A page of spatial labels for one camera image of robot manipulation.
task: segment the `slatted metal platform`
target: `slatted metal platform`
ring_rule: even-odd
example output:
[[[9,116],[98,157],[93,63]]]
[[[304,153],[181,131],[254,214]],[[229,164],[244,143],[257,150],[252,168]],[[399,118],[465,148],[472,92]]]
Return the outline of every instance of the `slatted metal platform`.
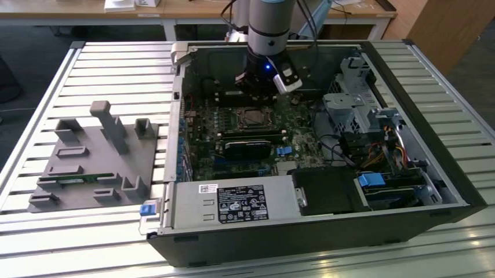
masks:
[[[407,243],[177,269],[138,234],[138,206],[30,214],[54,147],[57,119],[82,126],[93,100],[112,103],[122,123],[148,117],[158,127],[152,196],[162,193],[170,43],[86,43],[70,49],[0,174],[0,276],[82,277],[491,277],[495,275],[493,131],[415,46],[375,42],[393,74],[479,189],[488,208]],[[377,87],[389,106],[393,101]]]

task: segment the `power supply label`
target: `power supply label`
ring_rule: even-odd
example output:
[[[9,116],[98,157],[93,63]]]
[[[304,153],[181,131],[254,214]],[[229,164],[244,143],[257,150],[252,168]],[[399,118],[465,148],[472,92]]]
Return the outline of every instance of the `power supply label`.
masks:
[[[217,184],[200,184],[200,193],[214,193]]]
[[[216,197],[221,224],[268,219],[262,185],[218,188]]]

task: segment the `open computer tower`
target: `open computer tower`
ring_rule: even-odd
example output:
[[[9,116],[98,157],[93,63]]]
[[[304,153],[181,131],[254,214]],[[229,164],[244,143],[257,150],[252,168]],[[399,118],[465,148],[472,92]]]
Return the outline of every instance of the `open computer tower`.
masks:
[[[368,41],[289,51],[302,87],[256,101],[234,85],[245,48],[172,48],[165,186],[146,236],[172,266],[404,242],[485,207]]]

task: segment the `blue connector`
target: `blue connector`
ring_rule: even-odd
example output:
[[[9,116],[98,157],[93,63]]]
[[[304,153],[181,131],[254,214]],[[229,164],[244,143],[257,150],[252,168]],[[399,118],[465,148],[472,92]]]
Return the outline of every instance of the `blue connector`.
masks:
[[[141,216],[150,216],[156,214],[156,205],[154,204],[144,204],[141,205],[141,209],[138,210],[138,214]]]
[[[364,173],[357,177],[361,187],[384,186],[385,181],[380,173]]]
[[[292,153],[292,147],[284,147],[276,149],[277,156],[284,156]]]
[[[289,153],[292,153],[292,147],[285,147],[284,148],[284,155],[288,155]]]
[[[185,121],[184,119],[178,120],[178,131],[182,132],[185,130]]]

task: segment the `blue latch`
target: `blue latch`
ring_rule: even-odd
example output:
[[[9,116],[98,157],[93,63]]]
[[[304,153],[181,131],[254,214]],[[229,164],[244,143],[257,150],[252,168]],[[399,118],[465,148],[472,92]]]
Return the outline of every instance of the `blue latch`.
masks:
[[[288,146],[288,147],[284,147],[284,148],[277,148],[276,151],[277,151],[278,156],[284,156],[284,155],[288,155],[289,153],[292,153],[292,147]]]
[[[144,204],[141,205],[141,209],[138,210],[138,214],[141,216],[150,216],[156,214],[156,205],[154,204]]]
[[[361,187],[384,186],[385,181],[380,173],[364,173],[357,177]]]

